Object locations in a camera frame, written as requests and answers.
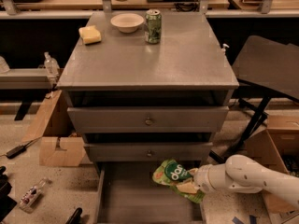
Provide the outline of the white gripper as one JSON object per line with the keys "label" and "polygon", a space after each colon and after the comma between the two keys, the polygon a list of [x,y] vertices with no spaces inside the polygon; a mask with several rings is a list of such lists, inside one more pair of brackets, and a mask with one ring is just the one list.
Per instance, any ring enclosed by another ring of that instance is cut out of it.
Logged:
{"label": "white gripper", "polygon": [[[217,178],[215,166],[212,164],[201,166],[193,176],[194,183],[204,193],[210,193],[216,190]],[[193,182],[179,183],[177,189],[183,193],[195,194],[198,190]]]}

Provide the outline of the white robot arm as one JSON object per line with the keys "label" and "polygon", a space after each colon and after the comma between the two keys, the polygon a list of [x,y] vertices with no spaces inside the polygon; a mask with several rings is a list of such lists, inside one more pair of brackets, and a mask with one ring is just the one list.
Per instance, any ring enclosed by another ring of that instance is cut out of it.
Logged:
{"label": "white robot arm", "polygon": [[183,193],[205,194],[218,189],[231,192],[257,193],[265,190],[299,208],[299,178],[262,166],[243,155],[233,155],[224,164],[203,165],[192,170],[192,177],[176,184]]}

